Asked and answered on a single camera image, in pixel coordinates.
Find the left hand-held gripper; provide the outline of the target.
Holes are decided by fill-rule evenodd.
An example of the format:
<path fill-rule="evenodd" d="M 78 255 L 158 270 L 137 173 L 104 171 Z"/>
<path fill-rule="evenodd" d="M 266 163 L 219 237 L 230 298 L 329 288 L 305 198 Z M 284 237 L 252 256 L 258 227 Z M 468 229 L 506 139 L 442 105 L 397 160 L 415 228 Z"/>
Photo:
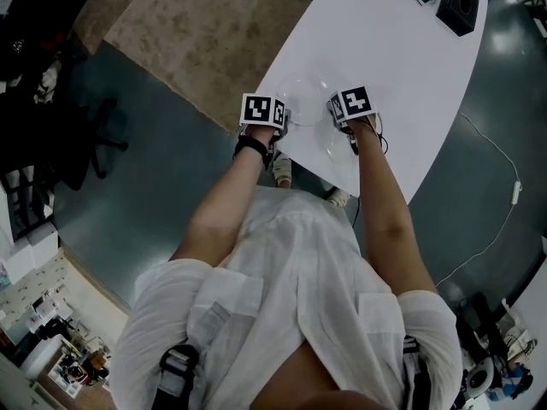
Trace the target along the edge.
<path fill-rule="evenodd" d="M 244 93 L 239 117 L 239 133 L 245 133 L 249 126 L 269 126 L 274 129 L 272 141 L 275 143 L 288 133 L 290 118 L 291 111 L 278 97 Z"/>

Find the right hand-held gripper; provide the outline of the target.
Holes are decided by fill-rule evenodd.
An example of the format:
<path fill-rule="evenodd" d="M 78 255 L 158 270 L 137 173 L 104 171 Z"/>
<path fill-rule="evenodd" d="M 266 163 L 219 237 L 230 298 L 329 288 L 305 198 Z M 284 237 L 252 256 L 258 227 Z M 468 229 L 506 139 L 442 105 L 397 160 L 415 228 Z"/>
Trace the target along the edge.
<path fill-rule="evenodd" d="M 326 108 L 335 128 L 347 137 L 353 153 L 358 155 L 356 137 L 349 122 L 351 120 L 365 121 L 371 126 L 368 118 L 376 114 L 376 108 L 368 96 L 367 88 L 361 85 L 335 91 L 326 101 Z"/>

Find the person's left forearm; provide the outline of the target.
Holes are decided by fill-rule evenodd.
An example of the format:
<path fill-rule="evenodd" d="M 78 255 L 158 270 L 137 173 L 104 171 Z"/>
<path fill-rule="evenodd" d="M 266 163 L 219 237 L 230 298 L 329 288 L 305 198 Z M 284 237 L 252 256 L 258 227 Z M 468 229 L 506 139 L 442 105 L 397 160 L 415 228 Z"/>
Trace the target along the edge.
<path fill-rule="evenodd" d="M 262 157 L 245 147 L 197 206 L 171 259 L 193 259 L 212 267 L 233 251 L 262 171 Z"/>

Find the person's right forearm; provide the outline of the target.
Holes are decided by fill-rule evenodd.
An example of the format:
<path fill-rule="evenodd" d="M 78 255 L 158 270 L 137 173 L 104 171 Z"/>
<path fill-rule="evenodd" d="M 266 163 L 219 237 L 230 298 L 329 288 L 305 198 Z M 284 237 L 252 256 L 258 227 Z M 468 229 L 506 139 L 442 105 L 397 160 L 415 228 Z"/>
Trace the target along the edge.
<path fill-rule="evenodd" d="M 373 125 L 352 120 L 359 158 L 362 218 L 368 262 L 399 296 L 411 290 L 435 292 L 421 258 L 408 205 Z"/>

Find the black wristband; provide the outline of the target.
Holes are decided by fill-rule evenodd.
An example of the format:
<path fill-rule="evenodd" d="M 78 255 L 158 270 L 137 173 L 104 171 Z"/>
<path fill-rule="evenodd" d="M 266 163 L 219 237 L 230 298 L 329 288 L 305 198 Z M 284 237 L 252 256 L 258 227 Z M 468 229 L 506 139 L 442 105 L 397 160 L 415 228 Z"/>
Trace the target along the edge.
<path fill-rule="evenodd" d="M 256 138 L 253 138 L 247 135 L 239 135 L 232 158 L 235 159 L 236 156 L 244 148 L 253 149 L 262 158 L 264 169 L 265 170 L 268 169 L 273 156 L 273 152 L 271 151 L 269 147 L 264 145 L 261 141 L 257 140 Z"/>

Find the person's left white shoe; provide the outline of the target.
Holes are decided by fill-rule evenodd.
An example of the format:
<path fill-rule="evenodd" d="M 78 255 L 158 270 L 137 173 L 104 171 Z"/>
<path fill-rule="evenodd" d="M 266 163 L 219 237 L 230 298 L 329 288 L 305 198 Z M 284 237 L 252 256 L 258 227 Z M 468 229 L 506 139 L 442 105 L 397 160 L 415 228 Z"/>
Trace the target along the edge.
<path fill-rule="evenodd" d="M 292 162 L 286 154 L 279 152 L 273 161 L 273 177 L 278 188 L 291 188 Z"/>

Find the person's white shoe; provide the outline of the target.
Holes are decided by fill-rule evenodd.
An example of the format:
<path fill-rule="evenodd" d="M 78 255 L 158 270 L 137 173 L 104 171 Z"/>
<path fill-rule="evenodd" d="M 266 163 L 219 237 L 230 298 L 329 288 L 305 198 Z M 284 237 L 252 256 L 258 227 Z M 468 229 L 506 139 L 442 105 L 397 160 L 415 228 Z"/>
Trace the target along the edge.
<path fill-rule="evenodd" d="M 350 198 L 351 198 L 351 195 L 349 193 L 339 188 L 334 188 L 330 192 L 326 200 L 336 207 L 344 208 L 347 205 Z"/>
<path fill-rule="evenodd" d="M 273 161 L 273 177 L 278 188 L 291 188 L 292 162 L 286 154 L 279 152 Z"/>

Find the beige patterned rug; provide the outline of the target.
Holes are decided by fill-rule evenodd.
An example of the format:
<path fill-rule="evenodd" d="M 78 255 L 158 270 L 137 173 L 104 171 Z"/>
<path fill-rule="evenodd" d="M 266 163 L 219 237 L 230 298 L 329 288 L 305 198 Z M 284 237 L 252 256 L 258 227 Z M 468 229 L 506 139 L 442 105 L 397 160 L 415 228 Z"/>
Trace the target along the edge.
<path fill-rule="evenodd" d="M 223 130 L 238 129 L 309 0 L 133 0 L 105 39 Z"/>

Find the person's right white shoe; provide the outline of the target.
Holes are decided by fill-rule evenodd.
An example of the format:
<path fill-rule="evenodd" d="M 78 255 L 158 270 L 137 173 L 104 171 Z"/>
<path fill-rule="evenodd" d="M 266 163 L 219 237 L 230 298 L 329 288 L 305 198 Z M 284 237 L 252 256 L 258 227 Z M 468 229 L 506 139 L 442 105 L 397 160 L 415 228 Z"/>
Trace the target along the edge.
<path fill-rule="evenodd" d="M 350 198 L 351 198 L 351 195 L 349 193 L 339 188 L 334 188 L 330 192 L 326 200 L 336 207 L 344 208 L 347 205 Z"/>

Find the black square box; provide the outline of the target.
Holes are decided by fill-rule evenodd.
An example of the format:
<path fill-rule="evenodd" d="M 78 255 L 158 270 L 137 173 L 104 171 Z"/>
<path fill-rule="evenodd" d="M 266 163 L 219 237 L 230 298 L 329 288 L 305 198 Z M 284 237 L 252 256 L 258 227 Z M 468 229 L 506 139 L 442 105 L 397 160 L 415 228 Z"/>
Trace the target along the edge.
<path fill-rule="evenodd" d="M 474 31 L 479 0 L 440 0 L 436 16 L 458 37 Z"/>

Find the black office chair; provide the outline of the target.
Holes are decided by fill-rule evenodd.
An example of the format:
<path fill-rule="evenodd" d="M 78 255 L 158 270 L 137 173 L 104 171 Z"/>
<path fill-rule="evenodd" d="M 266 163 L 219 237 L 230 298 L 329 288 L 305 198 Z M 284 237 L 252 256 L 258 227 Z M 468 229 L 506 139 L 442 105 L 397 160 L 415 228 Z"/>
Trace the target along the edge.
<path fill-rule="evenodd" d="M 113 97 L 106 98 L 99 105 L 97 112 L 90 119 L 87 106 L 70 106 L 68 123 L 65 129 L 68 131 L 67 142 L 72 144 L 68 150 L 67 171 L 62 174 L 62 182 L 71 190 L 79 190 L 85 181 L 89 166 L 92 166 L 98 179 L 105 179 L 107 173 L 100 168 L 97 148 L 99 146 L 117 149 L 125 152 L 128 143 L 114 141 L 104 137 L 101 129 L 108 122 L 111 113 L 117 106 L 117 100 Z"/>

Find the white shirt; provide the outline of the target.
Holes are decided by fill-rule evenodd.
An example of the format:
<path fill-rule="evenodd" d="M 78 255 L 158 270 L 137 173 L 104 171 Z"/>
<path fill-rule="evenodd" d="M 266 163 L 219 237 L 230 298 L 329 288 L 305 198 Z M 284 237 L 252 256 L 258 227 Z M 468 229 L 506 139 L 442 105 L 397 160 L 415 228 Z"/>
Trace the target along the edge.
<path fill-rule="evenodd" d="M 109 376 L 118 410 L 151 410 L 161 357 L 179 343 L 199 353 L 195 410 L 248 410 L 305 342 L 339 388 L 391 410 L 450 410 L 460 389 L 444 300 L 394 295 L 362 258 L 344 210 L 304 191 L 258 188 L 221 265 L 153 266 L 136 294 Z"/>

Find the tan rug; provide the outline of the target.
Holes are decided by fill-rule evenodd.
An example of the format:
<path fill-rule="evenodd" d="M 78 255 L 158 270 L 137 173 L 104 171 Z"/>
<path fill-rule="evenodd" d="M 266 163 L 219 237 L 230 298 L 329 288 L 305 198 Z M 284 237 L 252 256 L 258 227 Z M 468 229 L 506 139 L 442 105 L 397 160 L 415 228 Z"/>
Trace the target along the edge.
<path fill-rule="evenodd" d="M 133 0 L 87 0 L 73 31 L 89 54 L 95 54 L 104 37 Z"/>

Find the person's bare chest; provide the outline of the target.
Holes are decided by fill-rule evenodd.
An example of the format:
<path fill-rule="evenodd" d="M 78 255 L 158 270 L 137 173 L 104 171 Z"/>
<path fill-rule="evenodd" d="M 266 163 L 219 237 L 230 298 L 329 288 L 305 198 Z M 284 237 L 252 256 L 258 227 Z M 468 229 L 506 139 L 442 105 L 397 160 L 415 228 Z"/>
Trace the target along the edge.
<path fill-rule="evenodd" d="M 302 343 L 250 404 L 250 410 L 385 410 L 365 395 L 341 390 L 309 343 Z"/>

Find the white round device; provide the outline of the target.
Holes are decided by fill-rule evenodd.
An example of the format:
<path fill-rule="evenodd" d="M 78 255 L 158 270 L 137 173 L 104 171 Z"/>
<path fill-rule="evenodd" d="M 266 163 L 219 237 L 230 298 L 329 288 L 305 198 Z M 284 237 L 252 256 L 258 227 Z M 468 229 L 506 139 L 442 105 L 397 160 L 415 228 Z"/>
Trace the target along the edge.
<path fill-rule="evenodd" d="M 494 362 L 487 357 L 478 363 L 467 376 L 467 393 L 471 398 L 483 395 L 492 384 L 495 375 Z"/>

